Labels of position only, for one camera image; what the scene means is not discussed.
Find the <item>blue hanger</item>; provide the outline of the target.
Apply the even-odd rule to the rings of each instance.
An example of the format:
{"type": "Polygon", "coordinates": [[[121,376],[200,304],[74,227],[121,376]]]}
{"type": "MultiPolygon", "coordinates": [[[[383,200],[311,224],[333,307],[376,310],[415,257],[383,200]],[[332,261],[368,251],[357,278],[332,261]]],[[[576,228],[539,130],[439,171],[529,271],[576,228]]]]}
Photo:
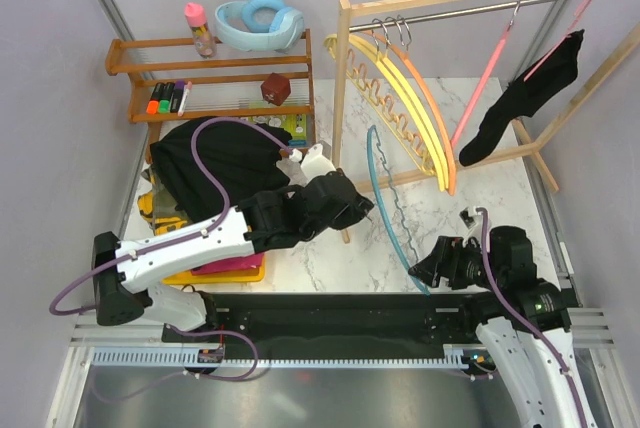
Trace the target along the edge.
{"type": "Polygon", "coordinates": [[[389,170],[388,164],[387,164],[387,159],[386,159],[386,155],[382,149],[382,145],[381,145],[381,140],[377,131],[377,127],[375,125],[371,125],[368,129],[367,129],[367,135],[366,135],[366,156],[367,156],[367,168],[368,168],[368,174],[369,174],[369,180],[371,183],[371,187],[373,189],[373,193],[374,193],[374,197],[376,200],[376,204],[378,207],[378,211],[380,213],[382,222],[383,222],[383,226],[385,228],[386,234],[391,242],[391,245],[404,269],[404,271],[406,272],[408,278],[412,281],[412,283],[414,284],[414,286],[424,295],[429,296],[430,295],[430,290],[424,285],[423,282],[419,281],[416,277],[414,277],[413,275],[411,275],[409,273],[409,270],[411,268],[411,264],[409,263],[409,259],[407,258],[402,245],[396,235],[396,232],[394,230],[391,218],[389,217],[389,213],[386,209],[385,206],[385,202],[382,196],[382,189],[381,189],[381,185],[379,182],[379,178],[378,178],[378,174],[376,171],[376,155],[380,156],[380,163],[382,168],[384,169],[385,173],[388,175],[389,177],[389,189],[391,190],[392,194],[393,194],[393,201],[394,201],[394,206],[396,208],[396,210],[399,213],[400,216],[400,225],[403,228],[403,230],[405,231],[406,235],[407,235],[407,244],[408,247],[411,251],[411,253],[414,255],[415,258],[418,258],[418,254],[417,251],[415,249],[415,247],[413,246],[413,237],[412,234],[409,230],[409,227],[407,225],[407,220],[404,214],[404,211],[402,209],[402,207],[399,204],[399,196],[397,193],[397,190],[395,189],[394,185],[393,185],[393,177],[391,175],[391,172],[389,170]]]}

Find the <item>pink trousers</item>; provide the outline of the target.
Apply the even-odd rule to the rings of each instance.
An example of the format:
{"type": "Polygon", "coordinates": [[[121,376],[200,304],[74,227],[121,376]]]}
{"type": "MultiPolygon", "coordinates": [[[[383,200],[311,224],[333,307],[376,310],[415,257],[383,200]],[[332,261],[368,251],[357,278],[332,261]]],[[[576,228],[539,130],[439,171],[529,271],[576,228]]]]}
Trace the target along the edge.
{"type": "Polygon", "coordinates": [[[191,273],[194,276],[205,276],[217,273],[226,273],[231,271],[243,271],[257,268],[262,264],[264,255],[253,254],[246,257],[235,257],[219,260],[194,268],[191,273]]]}

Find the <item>camouflage yellow trousers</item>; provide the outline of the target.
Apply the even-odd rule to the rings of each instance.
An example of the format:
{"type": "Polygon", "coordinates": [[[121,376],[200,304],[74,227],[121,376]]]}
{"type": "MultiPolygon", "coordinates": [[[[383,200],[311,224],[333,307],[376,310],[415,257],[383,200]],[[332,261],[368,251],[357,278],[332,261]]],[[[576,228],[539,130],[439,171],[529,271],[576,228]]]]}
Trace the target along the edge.
{"type": "Polygon", "coordinates": [[[167,234],[191,224],[186,212],[160,181],[152,166],[142,171],[141,178],[149,182],[151,188],[138,196],[136,204],[139,214],[154,235],[167,234]]]}

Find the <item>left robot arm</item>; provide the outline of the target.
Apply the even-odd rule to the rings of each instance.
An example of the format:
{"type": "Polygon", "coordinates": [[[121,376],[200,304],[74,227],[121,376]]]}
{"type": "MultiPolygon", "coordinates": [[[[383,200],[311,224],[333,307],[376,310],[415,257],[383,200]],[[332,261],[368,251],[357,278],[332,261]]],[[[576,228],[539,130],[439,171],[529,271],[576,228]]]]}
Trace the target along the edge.
{"type": "Polygon", "coordinates": [[[220,326],[211,302],[164,279],[212,262],[293,248],[327,229],[359,223],[373,207],[342,172],[332,171],[305,186],[259,192],[225,215],[165,235],[121,241],[103,233],[94,240],[94,255],[109,266],[93,279],[96,320],[119,326],[146,318],[211,340],[220,326]]]}

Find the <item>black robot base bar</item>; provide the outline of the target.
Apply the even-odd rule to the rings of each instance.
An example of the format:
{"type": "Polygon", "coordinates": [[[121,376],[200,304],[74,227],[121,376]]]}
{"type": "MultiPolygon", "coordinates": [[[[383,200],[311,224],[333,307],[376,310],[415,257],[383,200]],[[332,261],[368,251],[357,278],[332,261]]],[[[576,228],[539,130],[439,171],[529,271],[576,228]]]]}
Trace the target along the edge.
{"type": "Polygon", "coordinates": [[[512,315],[490,292],[475,294],[249,294],[211,297],[209,326],[230,360],[441,358],[444,347],[478,343],[479,324],[512,315]]]}

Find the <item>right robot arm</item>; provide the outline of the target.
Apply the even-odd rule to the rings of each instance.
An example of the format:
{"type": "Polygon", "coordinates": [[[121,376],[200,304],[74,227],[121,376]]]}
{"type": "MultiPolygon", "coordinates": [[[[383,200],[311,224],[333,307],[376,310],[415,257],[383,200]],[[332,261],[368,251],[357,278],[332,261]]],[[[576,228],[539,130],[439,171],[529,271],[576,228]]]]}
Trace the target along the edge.
{"type": "Polygon", "coordinates": [[[596,426],[566,303],[554,284],[538,276],[523,229],[492,228],[486,247],[476,237],[441,236],[408,272],[430,288],[480,287],[466,298],[458,329],[487,350],[522,426],[596,426]]]}

